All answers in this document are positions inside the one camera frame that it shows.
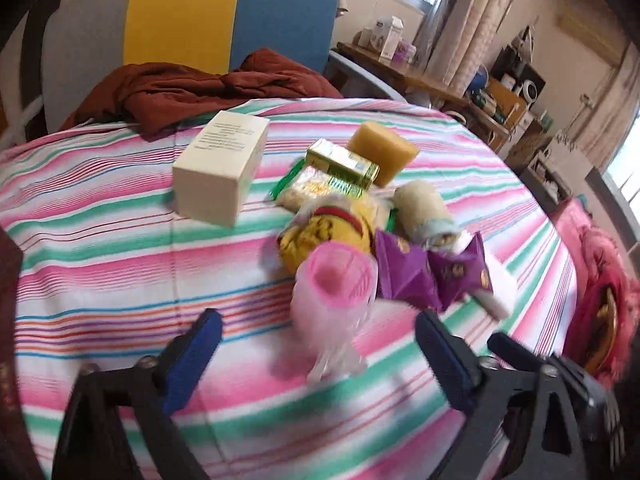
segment white rolled item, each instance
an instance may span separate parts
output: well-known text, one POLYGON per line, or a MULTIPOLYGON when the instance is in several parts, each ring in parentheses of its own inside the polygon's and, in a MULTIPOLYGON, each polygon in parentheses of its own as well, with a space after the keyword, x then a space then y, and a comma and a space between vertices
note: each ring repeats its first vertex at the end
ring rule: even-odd
MULTIPOLYGON (((473 236, 468 231, 462 231, 460 238, 452 248, 454 254, 460 254, 469 245, 473 236)), ((498 259, 484 248, 484 260, 491 277, 493 292, 475 290, 471 294, 478 303, 497 319, 507 319, 513 314, 518 299, 518 282, 498 259)))

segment curtain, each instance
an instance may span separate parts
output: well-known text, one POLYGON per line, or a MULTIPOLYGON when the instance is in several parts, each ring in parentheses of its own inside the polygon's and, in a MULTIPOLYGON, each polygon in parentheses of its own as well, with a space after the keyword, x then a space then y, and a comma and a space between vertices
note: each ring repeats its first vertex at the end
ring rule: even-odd
POLYGON ((498 22, 508 0, 449 0, 453 2, 448 15, 443 16, 440 6, 424 19, 424 27, 418 33, 424 73, 449 85, 454 94, 462 95, 471 83, 484 53, 491 44, 498 22), (438 19, 444 21, 438 33, 438 19), (434 41, 433 51, 429 38, 434 41))
POLYGON ((415 35, 416 65, 420 72, 424 72, 433 53, 433 47, 442 33, 442 27, 457 0, 436 0, 431 12, 424 15, 418 32, 415 35))
POLYGON ((624 143, 638 113, 639 102, 640 55, 631 43, 600 102, 573 138, 601 172, 607 169, 624 143))

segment pink plastic cup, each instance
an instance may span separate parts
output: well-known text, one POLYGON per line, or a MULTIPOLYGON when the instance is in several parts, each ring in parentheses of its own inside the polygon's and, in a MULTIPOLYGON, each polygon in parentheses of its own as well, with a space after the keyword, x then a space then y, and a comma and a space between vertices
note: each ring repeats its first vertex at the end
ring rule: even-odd
POLYGON ((320 244, 300 265, 291 300, 293 325, 317 356, 310 381, 366 368, 352 340, 375 298, 378 264, 340 242, 320 244))

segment brown jacket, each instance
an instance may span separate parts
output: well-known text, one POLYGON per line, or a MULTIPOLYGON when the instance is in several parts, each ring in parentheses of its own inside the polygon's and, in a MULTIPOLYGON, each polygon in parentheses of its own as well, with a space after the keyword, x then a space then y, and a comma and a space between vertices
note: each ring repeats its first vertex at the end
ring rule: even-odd
POLYGON ((342 95, 319 73, 261 48, 225 75, 172 63, 117 68, 91 91, 62 129, 87 119, 106 122, 124 117, 140 123, 143 137, 153 137, 178 121, 269 97, 342 95))

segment purple package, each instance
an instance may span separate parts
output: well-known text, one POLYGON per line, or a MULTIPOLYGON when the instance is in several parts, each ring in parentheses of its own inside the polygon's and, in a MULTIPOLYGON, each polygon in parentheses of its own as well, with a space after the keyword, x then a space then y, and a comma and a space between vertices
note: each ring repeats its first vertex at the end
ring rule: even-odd
POLYGON ((404 238, 376 231, 378 291, 385 300, 405 301, 415 308, 442 311, 427 253, 404 238))
POLYGON ((473 294, 479 289, 494 291, 484 261, 484 244, 480 233, 474 235, 460 254, 429 251, 429 263, 444 308, 464 292, 473 294))

